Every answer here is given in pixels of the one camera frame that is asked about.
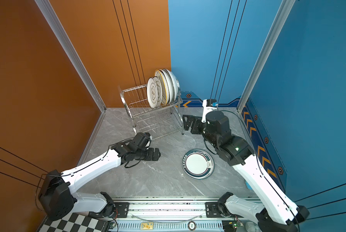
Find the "chrome wire dish rack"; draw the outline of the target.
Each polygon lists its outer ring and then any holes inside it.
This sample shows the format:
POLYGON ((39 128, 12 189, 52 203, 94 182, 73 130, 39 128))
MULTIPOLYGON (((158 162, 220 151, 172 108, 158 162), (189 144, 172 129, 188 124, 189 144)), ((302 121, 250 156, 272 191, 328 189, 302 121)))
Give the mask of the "chrome wire dish rack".
POLYGON ((148 132, 152 139, 175 132, 184 134, 180 110, 183 100, 180 95, 166 106, 151 108, 147 98, 146 84, 125 90, 118 87, 118 90, 135 133, 148 132))

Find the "white plate grey pattern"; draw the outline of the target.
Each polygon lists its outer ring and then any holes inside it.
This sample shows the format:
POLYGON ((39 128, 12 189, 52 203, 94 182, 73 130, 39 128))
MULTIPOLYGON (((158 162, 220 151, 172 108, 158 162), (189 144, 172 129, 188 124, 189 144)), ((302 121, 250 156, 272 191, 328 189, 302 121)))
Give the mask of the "white plate grey pattern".
POLYGON ((161 82, 158 77, 153 77, 155 83, 156 83, 156 89, 157 89, 157 103, 156 103, 156 108, 160 107, 161 100, 162 100, 162 88, 161 88, 161 82))
POLYGON ((152 109, 157 106, 157 85, 154 78, 149 78, 147 82, 147 100, 152 109))

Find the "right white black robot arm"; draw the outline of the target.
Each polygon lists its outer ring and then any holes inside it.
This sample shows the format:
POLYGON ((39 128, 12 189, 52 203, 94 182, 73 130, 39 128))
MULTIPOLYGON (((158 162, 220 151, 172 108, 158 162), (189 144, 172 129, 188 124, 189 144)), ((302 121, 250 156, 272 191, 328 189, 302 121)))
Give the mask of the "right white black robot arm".
POLYGON ((243 216, 257 223, 263 232, 300 231, 300 223, 309 216, 308 209, 288 198, 272 180, 246 139, 232 134, 227 116, 221 111, 212 111, 205 115, 205 120, 183 115, 182 121, 184 130, 202 135, 216 154, 245 179, 260 199, 260 203, 254 203, 226 192, 217 201, 221 215, 243 216))

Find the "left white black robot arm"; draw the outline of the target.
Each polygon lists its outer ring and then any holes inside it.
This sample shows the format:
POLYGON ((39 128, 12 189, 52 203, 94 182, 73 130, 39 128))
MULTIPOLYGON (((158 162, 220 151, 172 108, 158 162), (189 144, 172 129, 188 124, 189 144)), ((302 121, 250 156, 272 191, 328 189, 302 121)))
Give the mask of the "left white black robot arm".
POLYGON ((74 167, 58 172, 53 170, 45 175, 38 200, 52 220, 59 220, 71 213, 88 213, 91 216, 115 217, 117 207, 106 193, 80 193, 79 189, 103 173, 130 161, 158 161, 161 157, 158 148, 151 148, 150 133, 137 133, 133 138, 122 140, 108 146, 100 156, 74 167))

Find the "large white plate black rim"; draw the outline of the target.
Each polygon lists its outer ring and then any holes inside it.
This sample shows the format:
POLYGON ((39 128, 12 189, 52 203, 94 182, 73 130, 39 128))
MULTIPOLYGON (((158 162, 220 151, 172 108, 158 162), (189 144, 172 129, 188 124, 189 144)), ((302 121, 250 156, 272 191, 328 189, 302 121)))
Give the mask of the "large white plate black rim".
POLYGON ((179 94, 179 82, 176 76, 169 70, 163 69, 164 74, 166 75, 166 79, 170 79, 170 103, 173 103, 177 98, 179 94))

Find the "light blue toy microphone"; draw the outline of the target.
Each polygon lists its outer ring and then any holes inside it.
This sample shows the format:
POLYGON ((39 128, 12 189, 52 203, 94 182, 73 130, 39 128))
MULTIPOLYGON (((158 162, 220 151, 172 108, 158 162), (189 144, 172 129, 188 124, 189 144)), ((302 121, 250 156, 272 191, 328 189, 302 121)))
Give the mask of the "light blue toy microphone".
POLYGON ((245 181, 245 185, 249 190, 253 190, 253 188, 250 186, 250 184, 247 181, 245 181))

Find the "yellow rim dotted plate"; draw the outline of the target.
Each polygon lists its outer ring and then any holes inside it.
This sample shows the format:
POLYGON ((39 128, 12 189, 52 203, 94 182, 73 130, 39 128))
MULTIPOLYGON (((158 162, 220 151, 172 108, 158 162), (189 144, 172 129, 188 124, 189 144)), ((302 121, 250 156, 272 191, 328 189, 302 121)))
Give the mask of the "yellow rim dotted plate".
POLYGON ((164 73, 161 70, 155 71, 155 76, 159 78, 161 84, 161 106, 166 106, 170 102, 169 89, 167 85, 167 80, 164 73))

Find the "black white checkerboard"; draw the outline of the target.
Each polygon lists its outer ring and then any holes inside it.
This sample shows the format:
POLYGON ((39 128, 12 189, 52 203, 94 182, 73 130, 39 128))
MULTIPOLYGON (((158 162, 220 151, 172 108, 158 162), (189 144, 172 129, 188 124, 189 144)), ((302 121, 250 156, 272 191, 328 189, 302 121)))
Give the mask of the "black white checkerboard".
POLYGON ((46 217, 38 232, 107 232, 110 223, 104 220, 79 215, 68 214, 65 217, 52 221, 46 217))

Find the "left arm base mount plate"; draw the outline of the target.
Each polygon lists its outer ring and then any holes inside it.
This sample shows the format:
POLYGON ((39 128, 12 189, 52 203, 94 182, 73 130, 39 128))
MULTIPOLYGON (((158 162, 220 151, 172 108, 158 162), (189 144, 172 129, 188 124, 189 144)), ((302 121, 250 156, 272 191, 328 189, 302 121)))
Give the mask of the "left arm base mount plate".
POLYGON ((127 218, 129 212, 130 203, 129 202, 116 202, 113 206, 111 218, 127 218))

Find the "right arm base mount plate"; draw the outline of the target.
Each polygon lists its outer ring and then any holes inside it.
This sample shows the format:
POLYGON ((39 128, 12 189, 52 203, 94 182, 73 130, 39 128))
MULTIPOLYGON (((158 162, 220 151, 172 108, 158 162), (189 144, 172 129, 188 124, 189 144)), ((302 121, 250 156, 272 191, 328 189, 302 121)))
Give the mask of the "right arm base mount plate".
POLYGON ((206 217, 207 218, 221 218, 222 215, 219 211, 217 202, 206 202, 205 203, 206 217))

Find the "aluminium front rail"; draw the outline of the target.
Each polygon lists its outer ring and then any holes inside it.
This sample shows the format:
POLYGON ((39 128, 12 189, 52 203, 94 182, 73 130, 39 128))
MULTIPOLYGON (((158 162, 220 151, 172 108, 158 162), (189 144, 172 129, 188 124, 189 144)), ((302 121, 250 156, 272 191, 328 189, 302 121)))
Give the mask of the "aluminium front rail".
MULTIPOLYGON (((260 203, 255 199, 243 200, 260 203)), ((250 221, 240 215, 207 218, 205 203, 216 202, 215 199, 120 199, 117 202, 130 203, 127 218, 98 218, 88 213, 83 216, 108 221, 108 232, 245 232, 245 223, 250 221)))

